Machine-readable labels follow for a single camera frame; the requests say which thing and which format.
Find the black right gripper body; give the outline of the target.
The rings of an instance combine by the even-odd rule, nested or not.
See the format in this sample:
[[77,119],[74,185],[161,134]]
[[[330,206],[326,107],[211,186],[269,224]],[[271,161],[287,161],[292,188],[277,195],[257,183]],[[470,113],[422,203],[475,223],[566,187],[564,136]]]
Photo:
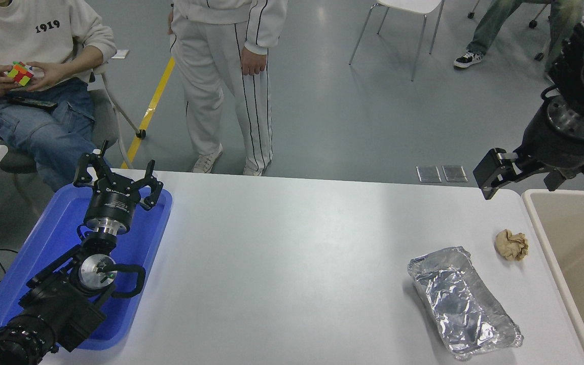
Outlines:
[[584,116],[567,104],[543,104],[519,151],[554,168],[579,168],[584,165]]

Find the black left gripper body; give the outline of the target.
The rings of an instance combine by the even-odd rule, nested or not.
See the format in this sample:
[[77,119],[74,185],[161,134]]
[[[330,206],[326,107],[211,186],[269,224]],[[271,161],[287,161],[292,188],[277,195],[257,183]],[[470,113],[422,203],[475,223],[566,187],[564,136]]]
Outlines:
[[84,217],[84,223],[94,224],[95,220],[104,218],[123,225],[132,224],[136,206],[141,196],[140,186],[109,185],[107,181],[93,184],[91,201]]

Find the seated person's left hand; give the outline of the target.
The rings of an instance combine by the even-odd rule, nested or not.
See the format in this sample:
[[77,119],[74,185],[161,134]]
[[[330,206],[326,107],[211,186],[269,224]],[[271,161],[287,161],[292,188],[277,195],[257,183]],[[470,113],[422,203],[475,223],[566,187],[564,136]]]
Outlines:
[[72,78],[74,72],[71,71],[68,64],[46,63],[46,62],[29,62],[28,65],[35,71],[41,71],[43,76],[34,76],[26,87],[26,92],[40,92],[47,90],[61,81]]

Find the standing person's left hand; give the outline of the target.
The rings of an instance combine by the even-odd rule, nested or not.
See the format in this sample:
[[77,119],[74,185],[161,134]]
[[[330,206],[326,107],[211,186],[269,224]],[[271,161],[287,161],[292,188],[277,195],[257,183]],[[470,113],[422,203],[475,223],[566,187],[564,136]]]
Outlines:
[[243,76],[257,76],[267,70],[268,55],[254,53],[244,46],[240,55],[240,67]]

